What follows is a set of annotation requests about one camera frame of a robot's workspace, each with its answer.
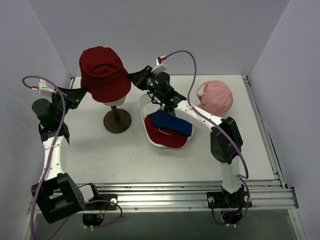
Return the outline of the blue bucket hat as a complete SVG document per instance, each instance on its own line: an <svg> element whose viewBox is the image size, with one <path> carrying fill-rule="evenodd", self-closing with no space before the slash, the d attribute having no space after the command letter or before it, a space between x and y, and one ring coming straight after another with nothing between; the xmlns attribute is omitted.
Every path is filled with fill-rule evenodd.
<svg viewBox="0 0 320 240"><path fill-rule="evenodd" d="M188 137L192 136L193 126L186 120L172 116L171 114L163 111L162 109L157 110L148 115L151 122L158 129L170 129L174 132L184 134Z"/></svg>

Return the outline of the dark red bucket hat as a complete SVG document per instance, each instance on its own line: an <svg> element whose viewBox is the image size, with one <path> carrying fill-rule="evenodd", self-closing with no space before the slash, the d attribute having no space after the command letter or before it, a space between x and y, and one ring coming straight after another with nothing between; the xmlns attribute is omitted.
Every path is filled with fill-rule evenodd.
<svg viewBox="0 0 320 240"><path fill-rule="evenodd" d="M118 101L130 92L132 83L117 53L110 47L96 46L84 50L79 58L80 86L88 88L100 103Z"/></svg>

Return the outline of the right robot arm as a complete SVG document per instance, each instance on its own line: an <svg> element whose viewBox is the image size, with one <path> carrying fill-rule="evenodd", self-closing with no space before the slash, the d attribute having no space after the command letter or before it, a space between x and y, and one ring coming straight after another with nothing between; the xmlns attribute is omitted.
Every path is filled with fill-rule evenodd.
<svg viewBox="0 0 320 240"><path fill-rule="evenodd" d="M170 75L166 72L153 73L150 66L128 74L128 79L138 89L147 92L152 104L173 117L185 120L195 127L210 133L210 152L220 162L222 173L223 203L234 206L240 201L239 189L243 180L249 177L240 173L243 140L236 121L212 115L190 102L190 98L179 94L170 84Z"/></svg>

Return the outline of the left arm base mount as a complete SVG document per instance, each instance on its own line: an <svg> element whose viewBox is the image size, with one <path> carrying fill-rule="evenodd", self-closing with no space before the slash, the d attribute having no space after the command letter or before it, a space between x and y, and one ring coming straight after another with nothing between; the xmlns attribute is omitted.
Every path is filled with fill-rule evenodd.
<svg viewBox="0 0 320 240"><path fill-rule="evenodd" d="M96 198L93 198L89 203L86 204L86 211L98 211L98 213L83 213L81 223L86 227L101 227L107 224L106 211L115 211L118 203L118 195L115 193L101 194L99 197L100 200L96 203Z"/></svg>

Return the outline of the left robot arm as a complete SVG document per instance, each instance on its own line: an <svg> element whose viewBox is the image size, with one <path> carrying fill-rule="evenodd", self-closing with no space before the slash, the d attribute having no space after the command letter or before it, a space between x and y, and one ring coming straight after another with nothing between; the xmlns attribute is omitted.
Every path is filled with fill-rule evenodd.
<svg viewBox="0 0 320 240"><path fill-rule="evenodd" d="M31 187L31 193L49 224L86 207L95 210L101 203L93 183L77 186L65 170L70 133L64 117L68 110L79 106L87 92L87 88L59 87L50 90L51 100L40 98L31 107L39 119L38 131L44 147L43 173L39 182Z"/></svg>

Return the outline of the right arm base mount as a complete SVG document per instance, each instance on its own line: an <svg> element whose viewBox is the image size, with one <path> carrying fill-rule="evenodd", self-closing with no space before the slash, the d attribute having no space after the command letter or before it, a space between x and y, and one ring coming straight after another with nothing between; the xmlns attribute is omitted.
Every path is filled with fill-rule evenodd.
<svg viewBox="0 0 320 240"><path fill-rule="evenodd" d="M228 192L207 192L207 207L211 210L213 220L219 225L237 227L248 209L252 200L248 192L229 194Z"/></svg>

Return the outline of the pink baseball cap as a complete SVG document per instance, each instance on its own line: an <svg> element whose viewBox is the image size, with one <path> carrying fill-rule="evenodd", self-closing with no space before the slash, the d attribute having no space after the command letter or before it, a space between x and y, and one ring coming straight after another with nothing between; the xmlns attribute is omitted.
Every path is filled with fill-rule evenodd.
<svg viewBox="0 0 320 240"><path fill-rule="evenodd" d="M234 103L231 90L219 80L202 83L196 96L199 100L198 107L217 117L224 117Z"/></svg>

